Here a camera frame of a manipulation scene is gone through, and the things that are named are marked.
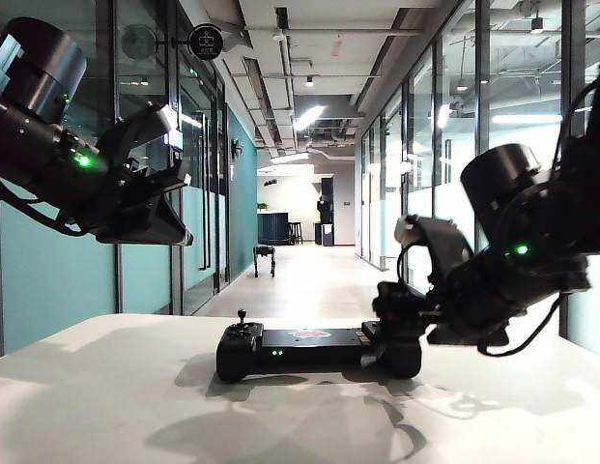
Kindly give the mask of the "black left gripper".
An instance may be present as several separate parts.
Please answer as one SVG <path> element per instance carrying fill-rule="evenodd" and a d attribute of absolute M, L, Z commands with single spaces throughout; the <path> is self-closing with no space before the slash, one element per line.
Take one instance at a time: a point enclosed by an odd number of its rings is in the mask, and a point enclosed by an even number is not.
<path fill-rule="evenodd" d="M 86 228 L 105 244 L 191 246 L 193 236 L 160 191 L 189 186 L 183 161 L 166 169 L 112 169 L 86 204 Z"/>

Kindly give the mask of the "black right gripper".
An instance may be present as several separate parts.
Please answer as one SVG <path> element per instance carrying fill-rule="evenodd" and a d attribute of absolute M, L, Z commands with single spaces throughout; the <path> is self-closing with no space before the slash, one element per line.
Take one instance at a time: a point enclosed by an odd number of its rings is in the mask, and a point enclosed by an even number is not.
<path fill-rule="evenodd" d="M 382 334 L 423 334 L 434 345 L 505 346 L 512 316 L 512 273 L 504 270 L 432 272 L 429 301 L 405 282 L 381 281 L 372 307 Z M 362 368 L 390 369 L 389 350 L 375 348 L 360 356 Z"/>

